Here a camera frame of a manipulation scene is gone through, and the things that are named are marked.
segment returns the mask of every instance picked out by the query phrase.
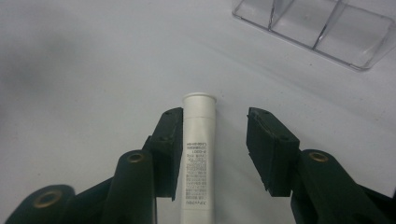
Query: white surface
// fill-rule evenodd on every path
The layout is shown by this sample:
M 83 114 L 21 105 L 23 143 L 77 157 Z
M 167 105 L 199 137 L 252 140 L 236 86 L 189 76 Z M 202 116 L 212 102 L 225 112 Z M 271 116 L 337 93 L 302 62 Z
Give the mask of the white surface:
M 215 224 L 215 143 L 216 97 L 203 92 L 184 96 L 182 224 Z
M 51 184 L 82 192 L 192 91 L 218 97 L 216 223 L 292 223 L 248 157 L 248 108 L 360 184 L 396 184 L 396 51 L 356 73 L 234 19 L 228 0 L 0 3 L 0 221 Z M 178 223 L 158 201 L 159 224 Z

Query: clear plastic tray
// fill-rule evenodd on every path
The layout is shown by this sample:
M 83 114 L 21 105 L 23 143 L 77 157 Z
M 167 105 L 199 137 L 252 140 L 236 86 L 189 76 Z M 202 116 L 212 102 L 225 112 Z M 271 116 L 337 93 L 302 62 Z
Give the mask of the clear plastic tray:
M 233 14 L 359 70 L 396 46 L 394 0 L 242 0 Z

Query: white cylinder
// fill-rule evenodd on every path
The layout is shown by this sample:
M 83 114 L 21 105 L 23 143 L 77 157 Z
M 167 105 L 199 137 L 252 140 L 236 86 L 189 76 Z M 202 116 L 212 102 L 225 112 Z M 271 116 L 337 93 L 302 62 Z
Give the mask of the white cylinder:
M 216 98 L 202 92 L 183 97 L 181 224 L 214 224 Z

